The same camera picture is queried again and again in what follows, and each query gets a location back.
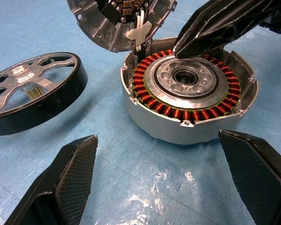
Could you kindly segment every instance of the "textured grip pad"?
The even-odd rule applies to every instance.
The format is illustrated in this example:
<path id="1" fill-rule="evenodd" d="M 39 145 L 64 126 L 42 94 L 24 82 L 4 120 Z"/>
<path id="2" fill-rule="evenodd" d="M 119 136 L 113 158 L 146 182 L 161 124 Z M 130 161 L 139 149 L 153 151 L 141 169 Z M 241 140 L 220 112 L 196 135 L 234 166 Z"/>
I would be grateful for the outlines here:
<path id="1" fill-rule="evenodd" d="M 281 156 L 265 140 L 220 131 L 235 186 L 256 225 L 281 225 Z"/>

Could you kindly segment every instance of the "screw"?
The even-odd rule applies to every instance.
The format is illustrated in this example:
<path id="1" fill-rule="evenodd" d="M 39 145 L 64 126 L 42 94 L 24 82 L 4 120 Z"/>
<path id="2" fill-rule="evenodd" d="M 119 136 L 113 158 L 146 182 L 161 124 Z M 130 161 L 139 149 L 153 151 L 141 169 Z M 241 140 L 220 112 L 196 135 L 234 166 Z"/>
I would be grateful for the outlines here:
<path id="1" fill-rule="evenodd" d="M 124 16 L 121 17 L 121 22 L 125 23 L 126 22 L 126 18 Z"/>

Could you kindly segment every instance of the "white plastic connector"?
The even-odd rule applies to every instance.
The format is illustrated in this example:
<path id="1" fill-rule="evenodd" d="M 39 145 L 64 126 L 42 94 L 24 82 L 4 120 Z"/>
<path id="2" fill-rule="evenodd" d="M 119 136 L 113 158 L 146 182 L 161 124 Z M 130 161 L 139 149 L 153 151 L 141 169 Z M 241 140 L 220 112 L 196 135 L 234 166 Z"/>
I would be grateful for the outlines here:
<path id="1" fill-rule="evenodd" d="M 152 24 L 147 21 L 144 25 L 132 29 L 126 32 L 126 38 L 130 40 L 135 40 L 136 50 L 139 51 L 140 49 L 138 46 L 143 44 L 146 41 L 146 35 L 149 33 L 150 29 L 152 28 Z"/>

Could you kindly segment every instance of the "aluminum spoked wheel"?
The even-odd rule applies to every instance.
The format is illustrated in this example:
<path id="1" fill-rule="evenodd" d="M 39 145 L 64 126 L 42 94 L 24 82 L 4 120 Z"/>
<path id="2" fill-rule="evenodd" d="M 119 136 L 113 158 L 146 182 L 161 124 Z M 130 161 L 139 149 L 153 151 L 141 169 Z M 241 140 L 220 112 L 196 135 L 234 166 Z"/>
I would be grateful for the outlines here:
<path id="1" fill-rule="evenodd" d="M 60 74 L 62 68 L 67 71 Z M 80 58 L 69 52 L 37 56 L 1 71 L 0 135 L 30 129 L 56 116 L 80 96 L 87 80 Z"/>

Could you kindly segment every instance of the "aluminum hub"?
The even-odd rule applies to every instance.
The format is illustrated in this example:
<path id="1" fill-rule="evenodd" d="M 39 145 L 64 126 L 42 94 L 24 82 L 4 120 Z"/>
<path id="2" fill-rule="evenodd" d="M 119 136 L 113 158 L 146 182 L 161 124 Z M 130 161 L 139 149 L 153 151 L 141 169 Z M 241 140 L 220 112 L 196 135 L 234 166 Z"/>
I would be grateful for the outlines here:
<path id="1" fill-rule="evenodd" d="M 147 68 L 145 84 L 160 101 L 183 109 L 215 105 L 229 88 L 224 73 L 210 61 L 178 60 L 173 55 L 162 57 Z"/>

